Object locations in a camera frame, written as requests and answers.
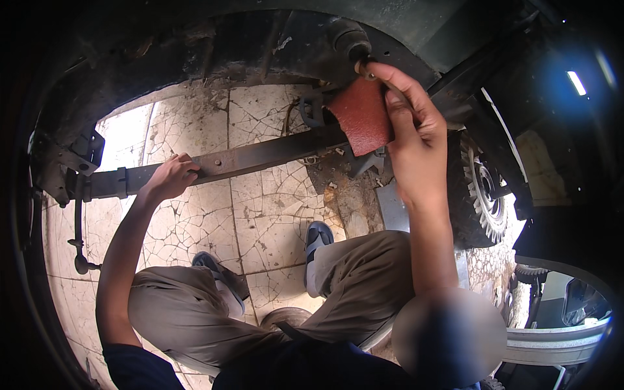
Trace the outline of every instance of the leg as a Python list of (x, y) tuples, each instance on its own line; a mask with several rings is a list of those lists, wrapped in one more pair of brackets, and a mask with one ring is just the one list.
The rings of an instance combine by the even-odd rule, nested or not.
[(233, 358), (279, 343), (281, 332), (228, 318), (210, 269), (151, 267), (135, 275), (128, 314), (139, 334), (170, 358), (216, 376)]
[(324, 341), (368, 349), (392, 328), (414, 297), (409, 235), (386, 231), (322, 246), (315, 285), (325, 304), (299, 330)]

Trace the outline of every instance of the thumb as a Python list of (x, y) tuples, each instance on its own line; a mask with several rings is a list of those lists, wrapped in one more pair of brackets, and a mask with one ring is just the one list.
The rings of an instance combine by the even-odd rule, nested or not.
[(189, 185), (191, 185), (192, 182), (195, 181), (195, 179), (197, 179), (197, 173), (189, 173), (184, 179), (182, 179), (184, 181), (184, 184), (186, 184), (186, 186), (188, 187)]
[(395, 140), (402, 143), (403, 140), (417, 135), (411, 110), (392, 90), (386, 92), (386, 108)]

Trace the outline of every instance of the hand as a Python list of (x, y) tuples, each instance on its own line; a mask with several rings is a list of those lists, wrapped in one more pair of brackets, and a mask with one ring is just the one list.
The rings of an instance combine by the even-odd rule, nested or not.
[(179, 197), (184, 190), (197, 178), (197, 173), (189, 170), (199, 170), (200, 166), (194, 163), (186, 153), (174, 154), (169, 157), (139, 191), (156, 205), (165, 199)]
[(393, 66), (372, 62), (368, 70), (405, 94), (414, 114), (391, 90), (386, 107), (394, 127), (388, 144), (399, 195), (413, 210), (448, 208), (446, 197), (446, 121), (418, 81)]

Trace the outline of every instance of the sandpaper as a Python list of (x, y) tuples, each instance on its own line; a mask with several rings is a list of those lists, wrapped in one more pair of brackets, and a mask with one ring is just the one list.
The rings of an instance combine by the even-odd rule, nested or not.
[(384, 84), (358, 77), (327, 107), (347, 135), (353, 154), (362, 156), (394, 139)]

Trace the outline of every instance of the light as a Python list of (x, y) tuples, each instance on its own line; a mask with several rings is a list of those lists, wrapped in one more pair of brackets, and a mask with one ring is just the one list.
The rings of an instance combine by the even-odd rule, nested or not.
[(576, 72), (568, 71), (568, 77), (570, 78), (570, 81), (572, 81), (572, 84), (574, 84), (574, 87), (577, 89), (579, 96), (583, 96), (587, 93), (583, 86), (583, 83), (581, 83), (581, 80), (578, 78)]
[(617, 87), (617, 83), (615, 82), (615, 75), (613, 74), (613, 69), (609, 64), (609, 61), (605, 57), (602, 51), (596, 50), (596, 59), (598, 60), (598, 65), (600, 65), (600, 69), (602, 70), (602, 74), (605, 75), (605, 79), (607, 80), (607, 84), (612, 89)]

